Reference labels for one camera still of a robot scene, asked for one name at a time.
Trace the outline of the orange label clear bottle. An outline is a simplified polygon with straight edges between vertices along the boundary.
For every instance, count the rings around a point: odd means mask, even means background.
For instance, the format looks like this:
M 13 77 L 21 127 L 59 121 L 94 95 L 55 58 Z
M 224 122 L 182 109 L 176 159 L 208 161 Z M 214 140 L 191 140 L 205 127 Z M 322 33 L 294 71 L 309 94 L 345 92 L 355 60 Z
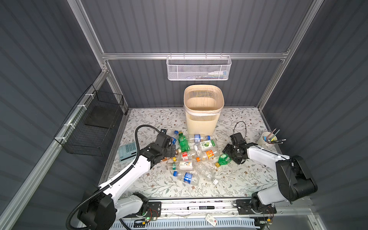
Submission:
M 209 149 L 209 150 L 200 152 L 195 157 L 195 160 L 197 162 L 206 162 L 206 161 L 213 160 L 215 157 L 218 157 L 219 155 L 220 155 L 220 152 L 218 150 Z

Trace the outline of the green cap white label bottle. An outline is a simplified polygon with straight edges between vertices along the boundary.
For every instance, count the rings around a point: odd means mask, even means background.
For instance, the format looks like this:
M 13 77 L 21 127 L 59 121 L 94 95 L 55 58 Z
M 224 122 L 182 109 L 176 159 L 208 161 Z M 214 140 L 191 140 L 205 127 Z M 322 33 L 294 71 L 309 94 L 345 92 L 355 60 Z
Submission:
M 194 170 L 194 162 L 193 161 L 179 161 L 179 162 L 168 163 L 167 169 L 170 171 L 190 172 Z

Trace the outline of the blue cap blue label bottle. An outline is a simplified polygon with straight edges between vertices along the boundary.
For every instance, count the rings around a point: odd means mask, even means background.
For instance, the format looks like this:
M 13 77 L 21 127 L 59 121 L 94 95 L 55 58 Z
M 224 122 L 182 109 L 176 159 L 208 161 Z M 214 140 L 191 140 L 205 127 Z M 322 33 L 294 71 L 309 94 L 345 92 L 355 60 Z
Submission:
M 198 186 L 199 185 L 199 178 L 197 175 L 190 173 L 190 172 L 181 172 L 181 171 L 174 171 L 173 174 L 174 178 L 178 179 L 179 181 L 192 185 Z

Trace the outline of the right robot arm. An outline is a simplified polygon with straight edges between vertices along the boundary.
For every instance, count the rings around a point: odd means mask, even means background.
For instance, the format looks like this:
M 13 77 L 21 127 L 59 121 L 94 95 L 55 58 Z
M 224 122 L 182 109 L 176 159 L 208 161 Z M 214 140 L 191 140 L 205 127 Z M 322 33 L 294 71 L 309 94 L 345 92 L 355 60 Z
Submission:
M 230 139 L 231 144 L 227 144 L 223 153 L 236 164 L 252 160 L 277 173 L 276 185 L 252 194 L 248 206 L 254 213 L 261 213 L 274 203 L 286 200 L 293 202 L 317 192 L 317 183 L 301 156 L 277 154 L 254 142 L 247 143 L 241 133 L 230 135 Z

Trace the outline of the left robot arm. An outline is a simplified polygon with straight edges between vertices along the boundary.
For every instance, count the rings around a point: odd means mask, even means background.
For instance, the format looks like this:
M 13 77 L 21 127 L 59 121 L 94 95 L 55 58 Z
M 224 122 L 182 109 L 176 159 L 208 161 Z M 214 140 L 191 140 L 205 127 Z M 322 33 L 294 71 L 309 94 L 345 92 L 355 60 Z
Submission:
M 71 223 L 74 215 L 84 224 L 84 230 L 108 230 L 117 219 L 146 212 L 149 200 L 144 195 L 134 193 L 123 200 L 120 197 L 163 159 L 175 156 L 173 137 L 167 135 L 166 129 L 154 127 L 153 130 L 158 132 L 155 142 L 144 148 L 137 146 L 137 156 L 133 162 L 110 180 L 85 190 L 82 201 L 66 219 L 66 229 L 75 229 Z

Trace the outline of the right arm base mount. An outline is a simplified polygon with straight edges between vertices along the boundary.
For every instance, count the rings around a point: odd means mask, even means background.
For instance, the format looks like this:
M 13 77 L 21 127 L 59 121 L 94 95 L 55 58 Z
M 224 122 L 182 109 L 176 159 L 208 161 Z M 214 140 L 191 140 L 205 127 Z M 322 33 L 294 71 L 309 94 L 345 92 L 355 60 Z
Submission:
M 251 214 L 271 214 L 277 213 L 276 207 L 273 204 L 263 205 L 256 199 L 237 199 L 233 203 L 233 206 L 237 208 L 240 215 Z

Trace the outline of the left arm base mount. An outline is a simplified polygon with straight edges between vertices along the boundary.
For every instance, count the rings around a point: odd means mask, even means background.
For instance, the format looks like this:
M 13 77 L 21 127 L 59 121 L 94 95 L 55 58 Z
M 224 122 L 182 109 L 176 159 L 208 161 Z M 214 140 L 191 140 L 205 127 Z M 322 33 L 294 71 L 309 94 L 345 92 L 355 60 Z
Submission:
M 162 210 L 162 202 L 149 201 L 147 207 L 144 208 L 144 212 L 130 214 L 125 216 L 124 218 L 147 218 L 147 217 L 158 218 L 161 216 L 161 210 Z

